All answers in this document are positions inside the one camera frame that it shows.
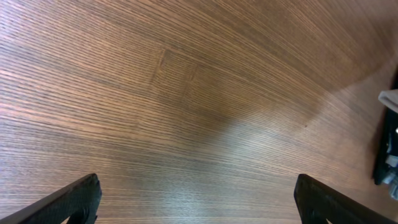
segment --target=wooden surface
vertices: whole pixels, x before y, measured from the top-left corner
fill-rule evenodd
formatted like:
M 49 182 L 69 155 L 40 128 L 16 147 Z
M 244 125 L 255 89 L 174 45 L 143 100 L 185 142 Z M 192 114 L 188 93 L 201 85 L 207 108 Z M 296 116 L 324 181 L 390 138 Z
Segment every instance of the wooden surface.
M 371 180 L 398 2 L 0 1 L 0 217 L 95 172 L 97 223 L 300 223 Z

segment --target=wood grain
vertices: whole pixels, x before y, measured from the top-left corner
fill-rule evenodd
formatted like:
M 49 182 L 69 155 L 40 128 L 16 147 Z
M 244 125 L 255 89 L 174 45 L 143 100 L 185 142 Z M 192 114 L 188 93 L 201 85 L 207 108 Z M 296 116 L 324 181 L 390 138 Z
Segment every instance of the wood grain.
M 371 170 L 397 10 L 0 1 L 0 218 L 95 172 L 97 223 L 300 223 L 299 173 L 396 219 Z

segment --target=brown wood tabletop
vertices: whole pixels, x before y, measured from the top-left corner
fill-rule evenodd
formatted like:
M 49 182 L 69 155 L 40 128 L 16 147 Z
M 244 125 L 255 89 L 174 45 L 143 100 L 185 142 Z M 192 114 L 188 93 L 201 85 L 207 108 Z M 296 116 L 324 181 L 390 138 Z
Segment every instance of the brown wood tabletop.
M 95 172 L 97 223 L 300 223 L 371 172 L 396 0 L 0 0 L 0 218 Z

